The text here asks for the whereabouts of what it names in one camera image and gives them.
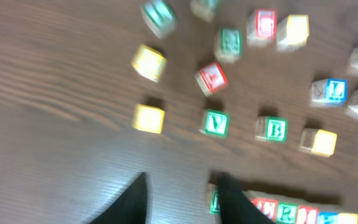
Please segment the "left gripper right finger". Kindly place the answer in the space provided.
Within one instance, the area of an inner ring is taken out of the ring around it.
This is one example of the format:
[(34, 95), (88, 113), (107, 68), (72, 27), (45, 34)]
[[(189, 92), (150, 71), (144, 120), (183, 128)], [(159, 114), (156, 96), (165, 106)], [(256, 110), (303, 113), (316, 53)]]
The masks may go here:
[(222, 224), (274, 224), (242, 193), (229, 173), (218, 175), (216, 190)]

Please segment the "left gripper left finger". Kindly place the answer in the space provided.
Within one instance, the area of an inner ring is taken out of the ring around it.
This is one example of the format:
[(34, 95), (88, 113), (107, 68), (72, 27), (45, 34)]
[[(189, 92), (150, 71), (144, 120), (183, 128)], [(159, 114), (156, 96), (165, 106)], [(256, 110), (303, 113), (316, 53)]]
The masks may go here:
[(148, 223), (148, 174), (139, 175), (108, 206), (95, 215), (89, 224)]

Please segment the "green N block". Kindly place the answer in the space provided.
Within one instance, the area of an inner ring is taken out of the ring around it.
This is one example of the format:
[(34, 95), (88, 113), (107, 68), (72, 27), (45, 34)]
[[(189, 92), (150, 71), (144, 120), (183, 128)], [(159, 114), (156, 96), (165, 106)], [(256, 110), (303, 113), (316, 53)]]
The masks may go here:
[(220, 214), (219, 196), (214, 184), (208, 184), (207, 203), (210, 214)]

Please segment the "red E block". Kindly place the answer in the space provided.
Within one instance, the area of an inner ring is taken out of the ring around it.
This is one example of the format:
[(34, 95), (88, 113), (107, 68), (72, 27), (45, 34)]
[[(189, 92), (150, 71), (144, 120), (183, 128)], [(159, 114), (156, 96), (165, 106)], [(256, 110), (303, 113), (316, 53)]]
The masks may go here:
[(269, 219), (276, 220), (278, 200), (270, 194), (257, 191), (245, 191), (245, 195), (251, 202)]

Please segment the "green R block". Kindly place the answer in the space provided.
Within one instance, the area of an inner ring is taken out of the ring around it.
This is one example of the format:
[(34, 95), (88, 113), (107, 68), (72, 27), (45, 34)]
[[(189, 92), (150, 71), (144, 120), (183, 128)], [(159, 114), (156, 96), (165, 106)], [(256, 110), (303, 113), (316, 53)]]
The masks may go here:
[(293, 203), (279, 202), (276, 214), (276, 223), (295, 224), (298, 205)]

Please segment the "red I block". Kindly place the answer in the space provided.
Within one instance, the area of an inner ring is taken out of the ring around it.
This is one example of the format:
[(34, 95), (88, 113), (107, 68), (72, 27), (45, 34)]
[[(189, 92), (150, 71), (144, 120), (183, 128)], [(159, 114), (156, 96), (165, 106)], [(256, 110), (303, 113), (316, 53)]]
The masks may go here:
[(296, 214), (296, 224), (316, 224), (318, 221), (319, 209), (301, 205)]

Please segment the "blue P block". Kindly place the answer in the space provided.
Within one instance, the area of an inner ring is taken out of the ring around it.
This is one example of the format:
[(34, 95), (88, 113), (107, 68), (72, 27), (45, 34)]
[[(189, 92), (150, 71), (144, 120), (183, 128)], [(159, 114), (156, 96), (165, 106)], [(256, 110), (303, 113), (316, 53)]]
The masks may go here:
[(338, 212), (319, 212), (317, 224), (338, 224)]

